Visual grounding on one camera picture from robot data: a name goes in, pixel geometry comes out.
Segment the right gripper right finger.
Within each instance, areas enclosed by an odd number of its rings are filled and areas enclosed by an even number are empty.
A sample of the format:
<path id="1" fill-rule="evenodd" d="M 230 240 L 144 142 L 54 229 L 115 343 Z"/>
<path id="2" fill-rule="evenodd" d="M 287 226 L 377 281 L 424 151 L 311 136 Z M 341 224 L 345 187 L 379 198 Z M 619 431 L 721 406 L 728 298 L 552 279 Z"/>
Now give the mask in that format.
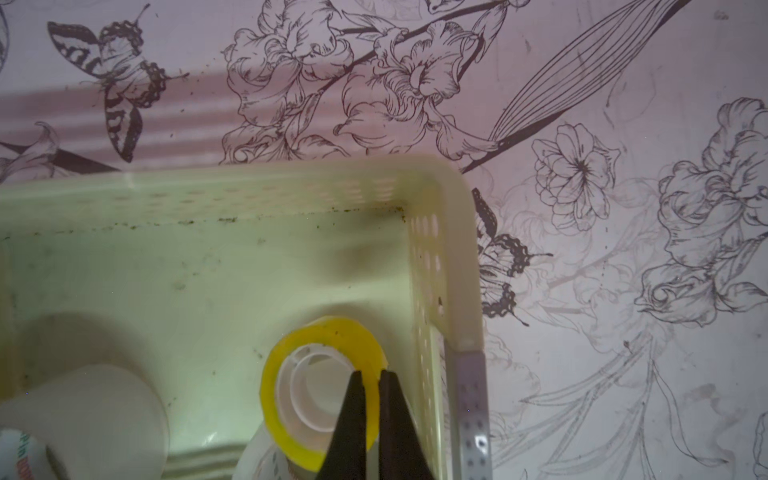
<path id="1" fill-rule="evenodd" d="M 399 378 L 390 370 L 381 372 L 379 398 L 379 478 L 434 480 Z"/>

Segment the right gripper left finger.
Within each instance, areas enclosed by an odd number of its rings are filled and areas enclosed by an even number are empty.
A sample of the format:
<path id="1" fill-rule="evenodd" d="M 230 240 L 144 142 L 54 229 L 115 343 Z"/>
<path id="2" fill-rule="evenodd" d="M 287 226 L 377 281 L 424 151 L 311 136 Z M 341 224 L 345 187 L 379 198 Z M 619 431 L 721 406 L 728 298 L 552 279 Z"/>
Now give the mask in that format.
<path id="1" fill-rule="evenodd" d="M 367 408 L 362 373 L 354 371 L 347 385 L 342 408 L 317 480 L 363 480 L 366 478 Z"/>

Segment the yellow tape roll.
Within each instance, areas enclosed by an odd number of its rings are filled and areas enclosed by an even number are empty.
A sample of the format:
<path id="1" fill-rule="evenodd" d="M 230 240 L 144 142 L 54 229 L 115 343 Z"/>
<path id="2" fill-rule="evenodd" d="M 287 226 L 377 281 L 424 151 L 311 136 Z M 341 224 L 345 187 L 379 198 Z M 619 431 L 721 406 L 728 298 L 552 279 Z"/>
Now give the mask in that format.
<path id="1" fill-rule="evenodd" d="M 388 359 L 376 337 L 354 319 L 324 316 L 284 335 L 261 377 L 264 425 L 288 460 L 317 472 L 325 460 L 351 375 L 364 388 L 363 451 L 379 436 L 379 387 Z"/>

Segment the light green plastic storage basket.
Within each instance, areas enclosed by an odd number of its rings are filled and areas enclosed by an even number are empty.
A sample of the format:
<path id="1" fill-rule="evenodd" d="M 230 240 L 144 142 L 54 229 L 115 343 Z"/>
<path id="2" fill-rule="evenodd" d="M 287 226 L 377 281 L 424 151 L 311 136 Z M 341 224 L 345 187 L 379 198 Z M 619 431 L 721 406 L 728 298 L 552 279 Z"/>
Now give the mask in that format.
<path id="1" fill-rule="evenodd" d="M 492 475 L 475 205 L 423 156 L 96 174 L 1 190 L 1 395 L 139 375 L 166 479 L 229 479 L 286 334 L 338 315 L 400 378 L 438 479 Z"/>

